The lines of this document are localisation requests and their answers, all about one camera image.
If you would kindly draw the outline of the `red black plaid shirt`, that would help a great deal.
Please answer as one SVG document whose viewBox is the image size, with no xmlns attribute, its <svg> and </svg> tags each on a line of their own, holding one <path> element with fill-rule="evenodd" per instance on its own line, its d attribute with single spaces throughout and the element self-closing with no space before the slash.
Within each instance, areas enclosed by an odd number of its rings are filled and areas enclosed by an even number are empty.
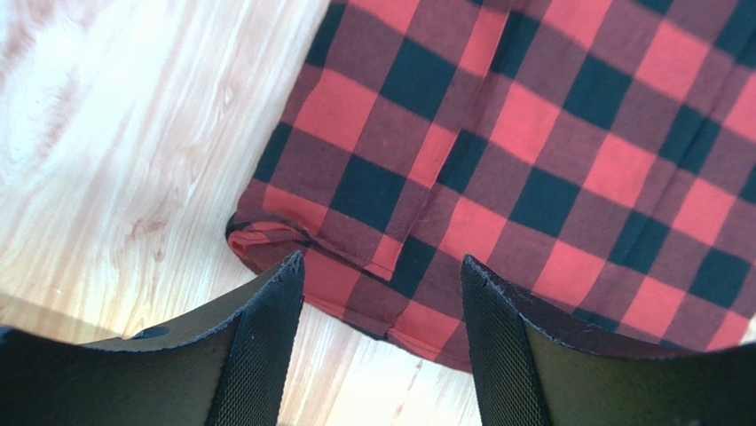
<svg viewBox="0 0 756 426">
<path fill-rule="evenodd" d="M 226 238 L 456 369 L 465 256 L 612 332 L 742 343 L 755 4 L 333 1 Z"/>
</svg>

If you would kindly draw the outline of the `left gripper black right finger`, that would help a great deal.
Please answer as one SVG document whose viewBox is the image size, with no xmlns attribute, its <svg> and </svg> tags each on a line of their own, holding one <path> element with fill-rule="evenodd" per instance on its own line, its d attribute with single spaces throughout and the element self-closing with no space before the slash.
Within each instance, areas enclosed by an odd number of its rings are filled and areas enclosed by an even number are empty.
<svg viewBox="0 0 756 426">
<path fill-rule="evenodd" d="M 485 425 L 752 425 L 755 347 L 694 352 L 611 333 L 461 265 Z"/>
</svg>

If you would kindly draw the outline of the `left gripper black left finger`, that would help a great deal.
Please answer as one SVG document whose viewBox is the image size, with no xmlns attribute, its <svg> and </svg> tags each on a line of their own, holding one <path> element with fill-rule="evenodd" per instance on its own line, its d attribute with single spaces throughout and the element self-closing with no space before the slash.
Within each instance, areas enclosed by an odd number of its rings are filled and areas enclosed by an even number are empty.
<svg viewBox="0 0 756 426">
<path fill-rule="evenodd" d="M 303 307 L 300 253 L 131 339 L 1 330 L 4 425 L 274 425 Z"/>
</svg>

